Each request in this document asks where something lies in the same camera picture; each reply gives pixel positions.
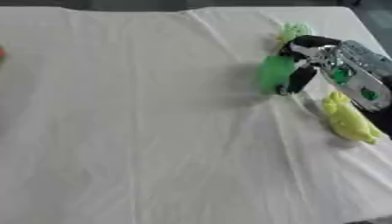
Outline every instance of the yellow-green stuffed toy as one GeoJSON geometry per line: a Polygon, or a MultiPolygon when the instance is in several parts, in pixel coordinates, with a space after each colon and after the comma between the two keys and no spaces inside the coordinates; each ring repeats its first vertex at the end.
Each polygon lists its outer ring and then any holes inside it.
{"type": "Polygon", "coordinates": [[[332,129],[348,140],[375,144],[382,133],[341,92],[335,91],[326,97],[323,108],[332,129]]]}

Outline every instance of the white tablecloth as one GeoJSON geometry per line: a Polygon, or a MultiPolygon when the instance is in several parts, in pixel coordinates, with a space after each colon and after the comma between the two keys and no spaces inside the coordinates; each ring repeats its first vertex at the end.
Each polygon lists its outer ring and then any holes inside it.
{"type": "MultiPolygon", "coordinates": [[[[341,224],[392,214],[392,143],[260,96],[279,24],[383,50],[345,8],[0,8],[0,223],[341,224]]],[[[322,77],[306,92],[325,96],[322,77]]]]}

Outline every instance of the stuffed animal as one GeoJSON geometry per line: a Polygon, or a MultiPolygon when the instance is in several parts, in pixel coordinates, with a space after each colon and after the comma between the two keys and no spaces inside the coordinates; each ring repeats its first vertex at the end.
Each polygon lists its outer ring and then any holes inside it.
{"type": "Polygon", "coordinates": [[[332,129],[341,137],[375,144],[382,134],[341,92],[334,91],[326,97],[323,108],[332,129]]]}

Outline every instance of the gray floor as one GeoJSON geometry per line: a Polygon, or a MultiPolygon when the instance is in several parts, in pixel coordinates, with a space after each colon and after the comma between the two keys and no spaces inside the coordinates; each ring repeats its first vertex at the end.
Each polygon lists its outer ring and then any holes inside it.
{"type": "Polygon", "coordinates": [[[362,5],[352,9],[388,54],[392,55],[392,1],[362,0],[362,5]]]}

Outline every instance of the green sticker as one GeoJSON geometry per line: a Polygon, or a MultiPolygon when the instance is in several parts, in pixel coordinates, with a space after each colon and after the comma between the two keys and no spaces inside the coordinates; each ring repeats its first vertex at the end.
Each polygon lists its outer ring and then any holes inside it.
{"type": "Polygon", "coordinates": [[[350,80],[350,74],[348,73],[348,69],[338,68],[331,75],[331,78],[339,85],[344,85],[350,80]]]}
{"type": "Polygon", "coordinates": [[[373,101],[373,100],[375,100],[375,99],[377,99],[379,97],[379,95],[375,91],[370,90],[370,89],[368,89],[366,87],[363,87],[360,90],[360,93],[362,94],[363,97],[365,97],[369,101],[373,101]]]}

